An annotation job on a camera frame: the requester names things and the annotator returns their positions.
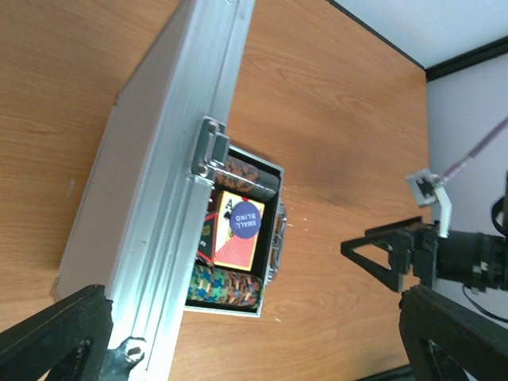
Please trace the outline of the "blue round dealer button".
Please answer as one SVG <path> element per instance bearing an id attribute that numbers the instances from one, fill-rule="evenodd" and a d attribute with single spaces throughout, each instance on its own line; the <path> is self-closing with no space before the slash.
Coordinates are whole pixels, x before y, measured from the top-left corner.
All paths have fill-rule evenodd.
<path id="1" fill-rule="evenodd" d="M 261 213 L 251 202 L 239 202 L 229 219 L 233 234 L 242 239 L 254 237 L 261 227 Z"/>

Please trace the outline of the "red triangular dealer marker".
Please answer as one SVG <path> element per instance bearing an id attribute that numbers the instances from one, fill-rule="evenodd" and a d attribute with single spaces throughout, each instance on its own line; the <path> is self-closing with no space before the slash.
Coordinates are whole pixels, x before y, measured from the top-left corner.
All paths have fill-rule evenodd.
<path id="1" fill-rule="evenodd" d="M 202 234 L 197 251 L 197 258 L 209 266 L 214 264 L 216 237 L 217 212 L 213 212 L 208 214 L 203 222 Z"/>

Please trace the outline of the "red playing card box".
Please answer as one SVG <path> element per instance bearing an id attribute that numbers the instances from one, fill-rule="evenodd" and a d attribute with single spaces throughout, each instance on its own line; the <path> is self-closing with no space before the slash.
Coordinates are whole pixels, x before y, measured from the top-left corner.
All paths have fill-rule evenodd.
<path id="1" fill-rule="evenodd" d="M 229 219 L 233 208 L 239 202 L 251 202 L 261 213 L 261 225 L 265 205 L 262 202 L 222 191 L 217 209 L 217 237 L 214 264 L 235 270 L 250 271 L 257 246 L 259 232 L 249 239 L 242 239 L 233 234 Z"/>

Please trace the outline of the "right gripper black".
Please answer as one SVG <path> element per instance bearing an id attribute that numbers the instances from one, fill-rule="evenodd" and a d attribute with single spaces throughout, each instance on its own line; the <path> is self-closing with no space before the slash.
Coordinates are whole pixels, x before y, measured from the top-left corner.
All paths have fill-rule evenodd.
<path id="1" fill-rule="evenodd" d="M 439 279 L 470 289 L 507 288 L 506 238 L 455 230 L 442 238 L 434 225 L 415 224 L 422 222 L 418 216 L 367 229 L 363 237 L 342 242 L 341 254 L 396 293 L 411 257 L 414 275 L 430 288 Z"/>

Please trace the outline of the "aluminium poker case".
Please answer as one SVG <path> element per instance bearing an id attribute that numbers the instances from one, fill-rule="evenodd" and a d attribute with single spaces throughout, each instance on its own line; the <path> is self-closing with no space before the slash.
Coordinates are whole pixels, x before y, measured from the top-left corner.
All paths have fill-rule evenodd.
<path id="1" fill-rule="evenodd" d="M 165 380 L 183 313 L 257 318 L 187 298 L 214 176 L 228 156 L 283 169 L 226 134 L 252 1 L 183 1 L 119 92 L 52 292 L 100 284 L 110 348 L 136 339 L 131 380 Z"/>

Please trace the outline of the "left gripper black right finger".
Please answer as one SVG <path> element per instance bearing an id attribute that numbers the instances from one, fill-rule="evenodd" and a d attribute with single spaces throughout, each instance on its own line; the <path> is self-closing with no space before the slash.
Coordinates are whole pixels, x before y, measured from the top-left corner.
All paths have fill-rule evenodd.
<path id="1" fill-rule="evenodd" d="M 507 379 L 507 330 L 425 286 L 399 303 L 399 332 L 416 380 Z"/>

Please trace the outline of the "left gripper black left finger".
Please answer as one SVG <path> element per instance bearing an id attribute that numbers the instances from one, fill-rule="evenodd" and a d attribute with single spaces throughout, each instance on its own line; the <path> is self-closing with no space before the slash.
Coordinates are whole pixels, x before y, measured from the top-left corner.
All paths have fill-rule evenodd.
<path id="1" fill-rule="evenodd" d="M 1 379 L 98 379 L 111 311 L 105 287 L 89 285 L 1 332 Z"/>

